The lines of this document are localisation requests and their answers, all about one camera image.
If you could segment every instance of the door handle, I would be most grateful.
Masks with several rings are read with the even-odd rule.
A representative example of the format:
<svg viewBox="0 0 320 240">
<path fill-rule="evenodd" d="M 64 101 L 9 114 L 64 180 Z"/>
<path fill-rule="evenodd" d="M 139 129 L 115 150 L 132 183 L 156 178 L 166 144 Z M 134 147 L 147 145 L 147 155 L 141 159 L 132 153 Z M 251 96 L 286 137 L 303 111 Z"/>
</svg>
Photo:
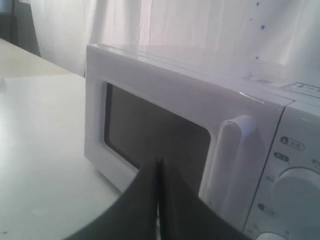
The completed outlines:
<svg viewBox="0 0 320 240">
<path fill-rule="evenodd" d="M 227 194 L 237 152 L 256 129 L 256 122 L 247 115 L 225 120 L 220 126 L 205 196 L 206 202 L 217 214 Z"/>
</svg>

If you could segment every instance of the control dial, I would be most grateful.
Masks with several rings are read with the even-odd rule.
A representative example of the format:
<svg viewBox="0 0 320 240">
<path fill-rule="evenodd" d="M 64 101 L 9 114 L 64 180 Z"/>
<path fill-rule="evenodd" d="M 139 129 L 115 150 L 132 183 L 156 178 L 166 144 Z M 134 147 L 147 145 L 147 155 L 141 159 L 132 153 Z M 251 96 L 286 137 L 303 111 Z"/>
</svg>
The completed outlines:
<svg viewBox="0 0 320 240">
<path fill-rule="evenodd" d="M 272 197 L 279 215 L 301 227 L 320 226 L 320 174 L 290 168 L 275 181 Z"/>
<path fill-rule="evenodd" d="M 261 233 L 256 240 L 286 240 L 286 239 L 272 232 L 264 232 L 264 233 Z"/>
</svg>

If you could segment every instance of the white table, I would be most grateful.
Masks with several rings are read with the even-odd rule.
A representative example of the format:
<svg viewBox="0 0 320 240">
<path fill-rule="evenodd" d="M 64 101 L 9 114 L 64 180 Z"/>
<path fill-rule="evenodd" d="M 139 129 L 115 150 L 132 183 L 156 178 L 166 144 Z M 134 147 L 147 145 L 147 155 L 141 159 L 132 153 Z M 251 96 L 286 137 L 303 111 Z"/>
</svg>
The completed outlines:
<svg viewBox="0 0 320 240">
<path fill-rule="evenodd" d="M 0 240 L 62 240 L 120 193 L 83 154 L 85 79 L 19 69 L 0 79 Z"/>
<path fill-rule="evenodd" d="M 0 39 L 0 76 L 18 78 L 65 74 L 70 72 Z"/>
</svg>

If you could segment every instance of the control panel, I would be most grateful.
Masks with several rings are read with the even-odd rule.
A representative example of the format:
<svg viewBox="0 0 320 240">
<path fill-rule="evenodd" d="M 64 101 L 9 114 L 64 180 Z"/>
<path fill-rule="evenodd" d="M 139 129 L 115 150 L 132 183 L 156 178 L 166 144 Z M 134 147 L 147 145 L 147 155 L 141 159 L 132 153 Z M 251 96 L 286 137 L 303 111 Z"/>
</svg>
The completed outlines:
<svg viewBox="0 0 320 240">
<path fill-rule="evenodd" d="M 320 239 L 320 108 L 294 102 L 284 110 L 243 233 Z"/>
</svg>

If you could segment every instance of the white microwave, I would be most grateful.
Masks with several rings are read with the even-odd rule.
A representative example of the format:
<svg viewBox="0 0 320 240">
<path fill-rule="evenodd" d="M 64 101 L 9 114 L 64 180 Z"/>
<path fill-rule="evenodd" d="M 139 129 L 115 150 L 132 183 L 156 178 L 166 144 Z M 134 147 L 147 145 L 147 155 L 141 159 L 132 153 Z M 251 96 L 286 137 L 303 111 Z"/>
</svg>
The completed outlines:
<svg viewBox="0 0 320 240">
<path fill-rule="evenodd" d="M 87 47 L 85 156 L 124 191 L 173 161 L 258 240 L 320 239 L 320 87 L 260 60 L 174 46 Z"/>
</svg>

